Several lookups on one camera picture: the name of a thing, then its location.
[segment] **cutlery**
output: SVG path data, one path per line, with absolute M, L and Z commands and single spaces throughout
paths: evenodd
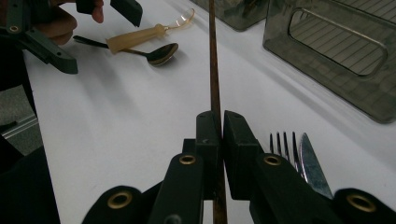
M 314 149 L 312 148 L 311 142 L 309 141 L 308 135 L 303 133 L 301 137 L 300 146 L 298 148 L 303 178 L 317 193 L 325 196 L 326 198 L 332 199 L 332 192 L 330 191 L 326 177 L 323 174 L 318 158 L 315 155 Z
M 108 49 L 107 44 L 100 43 L 100 42 L 97 42 L 97 41 L 94 41 L 94 40 L 91 40 L 91 39 L 88 39 L 88 38 L 85 38 L 85 37 L 82 37 L 79 35 L 75 35 L 75 36 L 73 36 L 73 38 L 78 43 Z M 174 55 L 174 53 L 177 51 L 177 49 L 178 49 L 178 44 L 173 43 L 173 44 L 168 44 L 168 45 L 162 46 L 159 49 L 155 49 L 154 51 L 152 51 L 150 53 L 141 52 L 141 51 L 137 51 L 134 49 L 123 49 L 122 51 L 144 56 L 148 60 L 148 63 L 150 63 L 152 65 L 161 65 L 163 63 L 166 63 L 169 59 L 171 59 L 172 56 Z
M 270 134 L 270 150 L 271 153 L 282 156 L 287 161 L 294 165 L 296 172 L 311 186 L 311 188 L 320 195 L 332 199 L 332 192 L 330 191 L 326 177 L 320 168 L 318 158 L 315 155 L 314 149 L 309 141 L 308 135 L 303 134 L 300 145 L 297 148 L 295 132 L 292 133 L 292 153 L 290 158 L 288 139 L 285 132 L 283 132 L 283 152 L 281 146 L 280 134 L 276 133 L 276 151 L 274 149 L 273 135 Z
M 178 19 L 176 19 L 176 21 L 167 26 L 157 24 L 154 27 L 145 30 L 111 37 L 106 40 L 108 48 L 113 54 L 115 54 L 123 49 L 129 49 L 133 46 L 144 43 L 151 38 L 163 36 L 168 30 L 180 28 L 190 23 L 194 17 L 194 12 L 193 8 L 188 9 Z

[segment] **spoon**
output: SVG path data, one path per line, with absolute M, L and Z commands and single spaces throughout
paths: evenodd
M 108 49 L 107 44 L 100 43 L 100 42 L 97 42 L 97 41 L 94 41 L 94 40 L 91 40 L 91 39 L 88 39 L 88 38 L 85 38 L 85 37 L 82 37 L 79 35 L 75 35 L 75 36 L 73 36 L 73 38 L 78 43 Z M 150 53 L 145 53 L 145 52 L 137 51 L 134 49 L 122 49 L 121 51 L 145 56 L 146 59 L 148 60 L 148 63 L 150 63 L 152 65 L 161 65 L 163 63 L 166 63 L 169 59 L 171 59 L 172 56 L 174 55 L 174 53 L 177 51 L 177 49 L 178 49 L 178 44 L 173 43 L 173 44 L 168 44 L 168 45 L 162 46 L 158 49 L 155 49 L 154 51 L 152 51 Z
M 167 26 L 157 24 L 154 27 L 145 30 L 111 37 L 106 40 L 108 48 L 113 54 L 115 54 L 122 49 L 129 49 L 133 46 L 146 42 L 153 37 L 163 36 L 168 30 L 180 28 L 190 23 L 194 17 L 194 12 L 195 11 L 193 8 L 188 9 L 179 18 L 177 18 L 176 21 Z

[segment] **wooden stick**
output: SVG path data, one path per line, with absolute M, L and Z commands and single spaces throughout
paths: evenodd
M 218 52 L 216 43 L 216 23 L 215 23 L 215 3 L 209 0 L 209 45 L 210 45 L 210 105 L 215 114 L 216 129 L 218 136 L 221 134 L 221 109 L 219 94 L 219 69 L 218 69 Z M 213 200 L 213 223 L 227 224 L 227 202 L 225 196 L 224 183 L 224 162 L 221 155 L 219 156 L 218 182 L 216 185 L 216 196 Z

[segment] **spoon handle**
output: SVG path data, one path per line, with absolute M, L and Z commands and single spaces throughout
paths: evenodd
M 73 39 L 75 39 L 78 43 L 82 43 L 82 44 L 86 44 L 86 45 L 91 45 L 91 46 L 95 46 L 95 47 L 99 47 L 99 48 L 104 48 L 104 49 L 108 49 L 108 45 L 104 44 L 104 43 L 100 43 L 79 35 L 74 35 Z
M 165 35 L 165 27 L 157 24 L 152 28 L 131 32 L 124 35 L 117 35 L 106 40 L 108 48 L 113 54 L 122 49 L 129 49 L 133 46 L 144 43 L 151 38 Z

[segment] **finger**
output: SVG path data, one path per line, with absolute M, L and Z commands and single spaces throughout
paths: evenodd
M 102 23 L 105 18 L 103 15 L 103 8 L 102 7 L 94 8 L 92 12 L 92 18 L 94 21 L 98 23 Z
M 70 38 L 73 36 L 73 32 L 67 33 L 65 35 L 58 35 L 51 38 L 53 42 L 57 45 L 64 45 L 66 44 Z
M 76 19 L 59 7 L 53 7 L 54 20 L 50 23 L 36 24 L 35 28 L 47 37 L 66 35 L 77 27 Z

